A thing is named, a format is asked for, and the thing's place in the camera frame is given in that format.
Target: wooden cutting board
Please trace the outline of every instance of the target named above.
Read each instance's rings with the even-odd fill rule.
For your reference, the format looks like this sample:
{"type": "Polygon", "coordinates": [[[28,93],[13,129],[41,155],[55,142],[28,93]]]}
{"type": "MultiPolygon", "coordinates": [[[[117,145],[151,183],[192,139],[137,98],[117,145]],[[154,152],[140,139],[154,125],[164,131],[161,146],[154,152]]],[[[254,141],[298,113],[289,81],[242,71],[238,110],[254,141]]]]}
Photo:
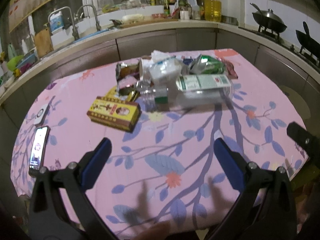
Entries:
{"type": "Polygon", "coordinates": [[[149,21],[142,21],[142,22],[138,22],[138,23],[130,23],[130,24],[122,24],[120,26],[118,26],[118,28],[130,28],[130,27],[135,27],[135,26],[139,26],[139,25],[145,25],[145,24],[151,24],[151,23],[161,23],[161,22],[177,22],[179,19],[163,19],[163,18],[159,18],[159,19],[153,19],[153,20],[149,20],[149,21]]]}
{"type": "Polygon", "coordinates": [[[53,51],[50,31],[48,28],[40,31],[35,35],[35,46],[37,48],[38,57],[42,58],[49,52],[53,51]]]}

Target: wok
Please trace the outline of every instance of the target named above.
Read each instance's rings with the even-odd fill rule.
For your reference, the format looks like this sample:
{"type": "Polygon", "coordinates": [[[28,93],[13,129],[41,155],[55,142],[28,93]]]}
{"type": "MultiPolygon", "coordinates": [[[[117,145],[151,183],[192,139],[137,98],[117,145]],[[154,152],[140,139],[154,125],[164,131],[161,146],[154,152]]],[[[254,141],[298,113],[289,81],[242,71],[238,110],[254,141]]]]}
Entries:
{"type": "Polygon", "coordinates": [[[296,35],[301,46],[309,50],[317,58],[320,58],[320,44],[310,37],[309,28],[306,22],[303,22],[303,28],[306,33],[296,30],[296,35]]]}
{"type": "Polygon", "coordinates": [[[257,12],[252,13],[253,18],[257,24],[266,27],[276,33],[282,33],[286,30],[287,26],[279,16],[273,13],[273,10],[268,9],[268,11],[261,11],[256,4],[250,4],[258,10],[257,12]]]}

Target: table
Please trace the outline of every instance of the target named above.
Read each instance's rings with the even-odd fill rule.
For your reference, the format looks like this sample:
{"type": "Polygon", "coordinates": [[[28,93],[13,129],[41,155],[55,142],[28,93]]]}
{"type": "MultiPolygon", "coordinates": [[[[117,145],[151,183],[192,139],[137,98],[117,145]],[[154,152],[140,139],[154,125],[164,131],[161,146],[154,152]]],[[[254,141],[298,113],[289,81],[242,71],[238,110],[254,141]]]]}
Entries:
{"type": "MultiPolygon", "coordinates": [[[[112,155],[86,194],[120,239],[138,234],[154,221],[170,220],[172,233],[221,222],[238,192],[232,189],[213,153],[218,137],[262,168],[285,166],[292,179],[307,156],[286,135],[292,121],[304,127],[288,98],[234,50],[173,54],[196,58],[199,53],[223,57],[234,64],[239,79],[234,80],[232,102],[207,112],[199,107],[183,112],[143,111],[133,133],[93,123],[86,115],[94,99],[116,85],[116,63],[50,84],[31,106],[15,142],[11,179],[18,195],[32,193],[34,179],[28,175],[28,160],[36,131],[33,119],[48,102],[44,124],[51,131],[44,165],[50,170],[78,162],[103,137],[111,139],[112,155]]],[[[138,102],[144,109],[141,99],[138,102]]],[[[76,221],[65,193],[63,199],[76,221]]]]}

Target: green and white label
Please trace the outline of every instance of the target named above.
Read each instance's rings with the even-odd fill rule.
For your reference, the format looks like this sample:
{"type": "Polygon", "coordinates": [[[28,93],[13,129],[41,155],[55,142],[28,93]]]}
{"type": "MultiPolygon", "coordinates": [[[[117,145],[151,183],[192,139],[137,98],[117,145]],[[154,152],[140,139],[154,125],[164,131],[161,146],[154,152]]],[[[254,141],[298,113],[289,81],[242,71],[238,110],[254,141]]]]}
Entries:
{"type": "Polygon", "coordinates": [[[180,91],[231,87],[231,83],[226,75],[180,76],[176,80],[176,85],[180,91]]]}

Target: pan handle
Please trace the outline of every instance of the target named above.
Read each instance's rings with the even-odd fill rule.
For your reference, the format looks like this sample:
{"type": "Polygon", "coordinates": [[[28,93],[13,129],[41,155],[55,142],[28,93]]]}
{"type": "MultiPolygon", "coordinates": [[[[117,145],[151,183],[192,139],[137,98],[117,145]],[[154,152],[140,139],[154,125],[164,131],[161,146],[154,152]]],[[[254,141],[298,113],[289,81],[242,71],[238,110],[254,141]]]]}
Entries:
{"type": "Polygon", "coordinates": [[[304,28],[304,31],[306,32],[306,35],[310,37],[309,27],[306,22],[303,22],[303,28],[304,28]]]}
{"type": "Polygon", "coordinates": [[[260,8],[258,7],[258,5],[256,5],[255,3],[250,3],[253,7],[255,7],[259,13],[261,13],[261,15],[263,15],[262,11],[260,10],[260,8]]]}

